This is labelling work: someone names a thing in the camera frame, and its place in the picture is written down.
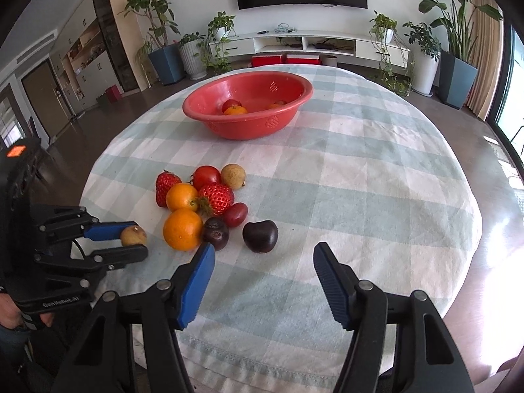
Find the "person's left hand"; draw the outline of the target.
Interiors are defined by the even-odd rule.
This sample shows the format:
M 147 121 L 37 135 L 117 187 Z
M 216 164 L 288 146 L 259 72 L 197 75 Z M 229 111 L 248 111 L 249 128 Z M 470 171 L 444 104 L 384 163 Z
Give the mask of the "person's left hand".
M 2 327 L 10 330 L 22 329 L 35 330 L 28 322 L 25 322 L 20 309 L 8 294 L 0 294 L 0 323 Z

